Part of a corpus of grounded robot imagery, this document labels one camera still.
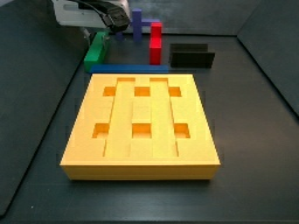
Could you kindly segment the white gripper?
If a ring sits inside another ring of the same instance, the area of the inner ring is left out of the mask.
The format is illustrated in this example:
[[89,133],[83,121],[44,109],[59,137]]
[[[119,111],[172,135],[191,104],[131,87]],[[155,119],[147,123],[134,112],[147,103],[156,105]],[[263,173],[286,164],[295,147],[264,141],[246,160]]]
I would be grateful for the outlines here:
[[[104,0],[120,6],[130,17],[127,0]],[[52,0],[56,20],[60,25],[108,28],[93,10],[81,10],[76,0]]]

